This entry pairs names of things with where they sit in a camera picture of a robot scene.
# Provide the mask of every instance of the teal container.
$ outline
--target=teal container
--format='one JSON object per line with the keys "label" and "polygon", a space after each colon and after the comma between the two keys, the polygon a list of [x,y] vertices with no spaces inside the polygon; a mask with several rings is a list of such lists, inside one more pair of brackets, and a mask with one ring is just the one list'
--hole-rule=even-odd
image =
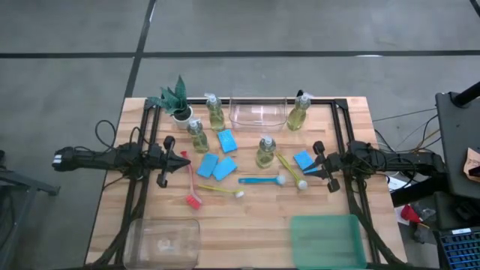
{"label": "teal container", "polygon": [[365,269],[359,219],[353,214],[295,216],[290,221],[293,263],[307,269]]}

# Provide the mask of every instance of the red brush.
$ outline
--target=red brush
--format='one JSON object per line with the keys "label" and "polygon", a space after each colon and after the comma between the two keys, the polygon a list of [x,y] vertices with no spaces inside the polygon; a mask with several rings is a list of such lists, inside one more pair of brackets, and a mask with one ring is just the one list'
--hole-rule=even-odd
{"label": "red brush", "polygon": [[[184,158],[188,159],[188,154],[186,151],[181,151],[180,153]],[[187,195],[187,203],[193,209],[198,210],[202,205],[202,199],[200,199],[194,189],[194,170],[192,169],[192,164],[188,164],[188,172],[190,173],[190,194]]]}

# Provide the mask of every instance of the clear glass dish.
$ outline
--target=clear glass dish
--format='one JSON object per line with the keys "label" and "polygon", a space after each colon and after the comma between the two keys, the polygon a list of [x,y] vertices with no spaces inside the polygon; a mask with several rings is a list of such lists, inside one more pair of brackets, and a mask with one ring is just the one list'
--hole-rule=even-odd
{"label": "clear glass dish", "polygon": [[124,266],[129,270],[192,269],[200,249],[200,225],[190,220],[134,220],[128,230]]}
{"label": "clear glass dish", "polygon": [[229,119],[236,131],[278,132],[287,122],[287,98],[231,97]]}

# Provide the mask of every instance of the gray floor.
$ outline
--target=gray floor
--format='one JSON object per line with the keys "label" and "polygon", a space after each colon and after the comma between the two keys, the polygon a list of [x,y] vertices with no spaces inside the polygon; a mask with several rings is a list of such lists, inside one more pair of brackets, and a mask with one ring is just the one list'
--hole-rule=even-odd
{"label": "gray floor", "polygon": [[[133,52],[148,0],[0,0],[0,53]],[[480,50],[468,0],[162,1],[145,51]],[[61,185],[44,194],[22,237],[16,269],[79,266],[104,172],[54,172],[63,146],[103,149],[95,123],[116,123],[132,59],[0,59],[0,149],[10,169]],[[158,95],[181,74],[191,97],[367,96],[373,119],[434,107],[437,92],[479,80],[480,57],[143,59],[134,97]],[[434,111],[378,121],[393,147]],[[432,122],[428,131],[438,127]],[[102,130],[108,140],[111,131]],[[398,146],[410,149],[422,131]],[[441,152],[441,145],[432,150]],[[409,261],[435,266],[433,245],[404,238]]]}

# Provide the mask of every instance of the wooden tabletop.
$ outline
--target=wooden tabletop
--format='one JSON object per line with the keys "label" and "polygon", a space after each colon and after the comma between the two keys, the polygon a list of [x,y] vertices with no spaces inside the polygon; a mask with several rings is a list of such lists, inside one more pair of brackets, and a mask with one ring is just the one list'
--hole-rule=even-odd
{"label": "wooden tabletop", "polygon": [[[345,97],[349,104],[349,113],[356,140],[376,143],[374,126],[371,121],[366,97]],[[140,126],[144,98],[128,98],[124,102],[116,145],[128,142],[132,128]],[[159,188],[156,178],[159,171],[151,173],[150,185],[145,207],[145,218],[181,219],[195,218],[200,224],[201,250],[199,252],[199,268],[291,268],[294,267],[290,243],[290,218],[296,215],[344,215],[349,214],[344,180],[337,173],[341,189],[329,193],[327,181],[306,176],[308,189],[299,191],[294,185],[293,177],[281,163],[274,159],[268,169],[260,169],[255,163],[255,154],[260,141],[260,133],[233,132],[238,150],[224,154],[216,133],[210,130],[209,114],[206,106],[194,105],[195,116],[200,117],[208,137],[210,152],[220,156],[230,156],[237,163],[238,169],[223,181],[217,182],[196,175],[198,183],[216,185],[222,188],[238,188],[239,177],[276,176],[283,174],[287,183],[284,187],[274,184],[242,185],[245,195],[236,199],[228,194],[208,190],[198,190],[203,204],[200,210],[193,210],[185,202],[188,195],[190,176],[188,169],[181,168],[169,174],[168,188]],[[223,109],[226,128],[231,128],[228,106]],[[343,117],[340,117],[343,134]],[[176,144],[174,151],[187,150],[196,171],[203,158],[194,153],[191,139],[185,130],[179,130],[173,120],[161,113],[157,130],[157,141],[161,144],[165,137],[172,135]],[[332,121],[332,111],[327,105],[312,105],[307,111],[303,127],[298,131],[290,131],[284,127],[280,133],[271,134],[277,143],[277,150],[292,164],[294,170],[302,175],[293,160],[293,155],[307,150],[315,157],[312,145],[321,140],[325,146],[325,155],[337,152],[337,140]],[[108,172],[106,183],[117,179],[119,172]],[[401,240],[395,213],[385,177],[374,176],[367,180],[367,197],[370,205],[373,226],[383,241],[395,255],[407,261],[404,245]],[[102,194],[91,238],[86,263],[96,260],[108,247],[122,222],[128,181],[120,181],[109,186]],[[370,250],[365,231],[362,232],[364,250],[367,260]]]}

